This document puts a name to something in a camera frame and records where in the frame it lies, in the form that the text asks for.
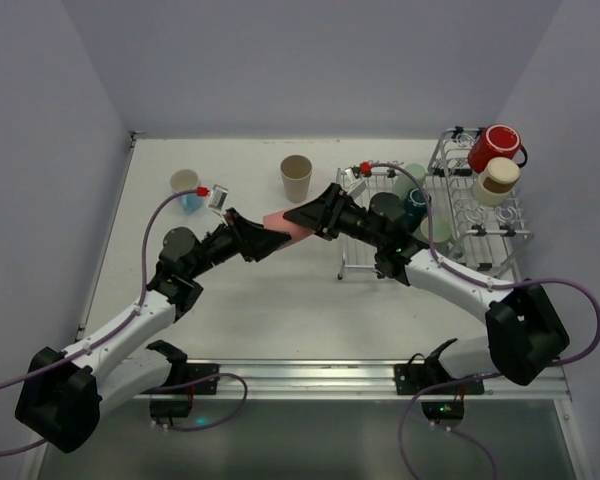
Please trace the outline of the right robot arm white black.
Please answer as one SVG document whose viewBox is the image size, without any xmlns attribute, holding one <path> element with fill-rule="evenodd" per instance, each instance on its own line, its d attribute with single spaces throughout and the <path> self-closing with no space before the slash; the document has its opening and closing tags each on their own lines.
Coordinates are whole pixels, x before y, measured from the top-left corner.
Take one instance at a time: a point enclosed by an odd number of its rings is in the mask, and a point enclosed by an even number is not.
<svg viewBox="0 0 600 480">
<path fill-rule="evenodd" d="M 449 339 L 426 356 L 421 387 L 473 375 L 501 374 L 527 385 L 570 339 L 543 287 L 512 287 L 434 254 L 411 230 L 402 201 L 381 192 L 361 207 L 339 185 L 293 208 L 284 219 L 332 240 L 344 234 L 375 248 L 375 269 L 386 278 L 433 293 L 478 319 L 485 334 Z"/>
</svg>

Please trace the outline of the cream brown mug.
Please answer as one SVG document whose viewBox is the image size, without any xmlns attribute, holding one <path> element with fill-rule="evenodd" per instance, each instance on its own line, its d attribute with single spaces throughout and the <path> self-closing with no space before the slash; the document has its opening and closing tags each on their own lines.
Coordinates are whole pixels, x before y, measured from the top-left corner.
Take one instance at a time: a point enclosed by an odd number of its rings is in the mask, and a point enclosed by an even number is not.
<svg viewBox="0 0 600 480">
<path fill-rule="evenodd" d="M 506 157 L 494 157 L 473 183 L 474 199 L 486 207 L 497 207 L 509 196 L 520 178 L 520 167 Z"/>
</svg>

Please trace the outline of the light blue mug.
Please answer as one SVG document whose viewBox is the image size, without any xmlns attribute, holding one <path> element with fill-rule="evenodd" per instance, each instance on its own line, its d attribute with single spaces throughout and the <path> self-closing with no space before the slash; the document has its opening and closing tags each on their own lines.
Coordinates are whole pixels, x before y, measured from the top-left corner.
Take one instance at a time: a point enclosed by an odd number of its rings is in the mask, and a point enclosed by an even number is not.
<svg viewBox="0 0 600 480">
<path fill-rule="evenodd" d="M 189 194 L 178 198 L 181 208 L 186 213 L 193 213 L 203 204 L 203 197 L 197 195 L 200 179 L 194 170 L 183 169 L 176 171 L 170 179 L 170 187 L 173 193 L 189 191 Z"/>
</svg>

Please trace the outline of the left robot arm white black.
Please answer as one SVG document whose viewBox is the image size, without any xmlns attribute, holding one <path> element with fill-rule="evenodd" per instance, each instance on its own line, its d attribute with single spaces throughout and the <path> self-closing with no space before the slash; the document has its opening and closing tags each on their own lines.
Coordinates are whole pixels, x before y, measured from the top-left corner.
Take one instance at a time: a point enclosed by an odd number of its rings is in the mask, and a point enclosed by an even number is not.
<svg viewBox="0 0 600 480">
<path fill-rule="evenodd" d="M 281 213 L 260 223 L 236 210 L 203 239 L 187 227 L 164 237 L 156 270 L 138 299 L 94 333 L 61 351 L 32 358 L 15 417 L 64 453 L 82 446 L 102 416 L 153 389 L 176 390 L 186 379 L 187 356 L 155 339 L 188 313 L 203 292 L 197 278 L 234 256 L 260 261 L 294 242 Z"/>
</svg>

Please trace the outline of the red mug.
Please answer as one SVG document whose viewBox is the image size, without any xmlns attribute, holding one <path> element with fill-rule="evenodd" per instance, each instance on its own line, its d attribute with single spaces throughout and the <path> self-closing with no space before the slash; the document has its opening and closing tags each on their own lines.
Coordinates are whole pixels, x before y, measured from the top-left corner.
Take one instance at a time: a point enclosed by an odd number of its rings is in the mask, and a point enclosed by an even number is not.
<svg viewBox="0 0 600 480">
<path fill-rule="evenodd" d="M 492 159 L 504 157 L 513 160 L 519 152 L 522 153 L 523 160 L 517 166 L 524 168 L 528 162 L 528 153 L 519 133 L 508 125 L 492 124 L 478 135 L 469 151 L 467 162 L 473 172 L 481 173 Z"/>
</svg>

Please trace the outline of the pink cup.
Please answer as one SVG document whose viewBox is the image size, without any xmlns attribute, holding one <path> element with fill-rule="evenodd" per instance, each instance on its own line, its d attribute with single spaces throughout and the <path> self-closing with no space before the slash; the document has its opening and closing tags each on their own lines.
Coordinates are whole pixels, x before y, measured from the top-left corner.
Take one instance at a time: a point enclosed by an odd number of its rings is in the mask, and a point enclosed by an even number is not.
<svg viewBox="0 0 600 480">
<path fill-rule="evenodd" d="M 284 211 L 272 213 L 263 217 L 263 226 L 269 230 L 287 233 L 290 240 L 281 246 L 281 249 L 294 245 L 314 234 L 311 229 L 304 228 L 284 218 Z"/>
</svg>

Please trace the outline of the beige tall cup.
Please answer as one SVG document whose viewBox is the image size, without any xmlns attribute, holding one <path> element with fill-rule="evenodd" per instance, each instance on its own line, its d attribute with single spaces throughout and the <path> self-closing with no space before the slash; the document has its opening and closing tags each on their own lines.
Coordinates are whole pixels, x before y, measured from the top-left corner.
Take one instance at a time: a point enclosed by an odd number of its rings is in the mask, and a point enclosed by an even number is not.
<svg viewBox="0 0 600 480">
<path fill-rule="evenodd" d="M 280 173 L 286 198 L 292 203 L 304 201 L 312 176 L 312 163 L 302 155 L 291 155 L 280 164 Z"/>
</svg>

